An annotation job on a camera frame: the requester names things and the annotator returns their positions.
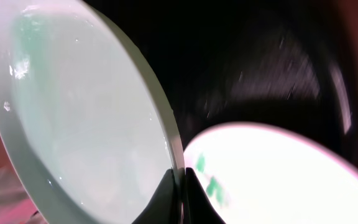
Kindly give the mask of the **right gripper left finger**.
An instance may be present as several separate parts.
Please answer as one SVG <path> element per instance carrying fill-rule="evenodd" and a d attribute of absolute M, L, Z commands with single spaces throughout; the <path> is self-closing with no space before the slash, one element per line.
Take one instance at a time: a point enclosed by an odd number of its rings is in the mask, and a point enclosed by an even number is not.
<path fill-rule="evenodd" d="M 163 175 L 150 202 L 133 224 L 178 224 L 180 223 L 180 201 L 173 170 Z"/>

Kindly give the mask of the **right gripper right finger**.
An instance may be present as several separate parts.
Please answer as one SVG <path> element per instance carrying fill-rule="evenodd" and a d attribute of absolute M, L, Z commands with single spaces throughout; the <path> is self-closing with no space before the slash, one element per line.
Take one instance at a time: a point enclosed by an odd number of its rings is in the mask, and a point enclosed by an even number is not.
<path fill-rule="evenodd" d="M 194 170 L 185 170 L 184 224 L 224 224 L 210 204 Z"/>

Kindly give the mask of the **mint green plate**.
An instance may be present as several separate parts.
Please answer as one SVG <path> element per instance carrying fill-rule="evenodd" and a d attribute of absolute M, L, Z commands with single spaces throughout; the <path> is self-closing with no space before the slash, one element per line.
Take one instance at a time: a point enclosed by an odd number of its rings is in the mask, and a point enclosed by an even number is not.
<path fill-rule="evenodd" d="M 49 223 L 132 223 L 168 169 L 173 111 L 131 39 L 83 1 L 0 0 L 0 136 Z"/>

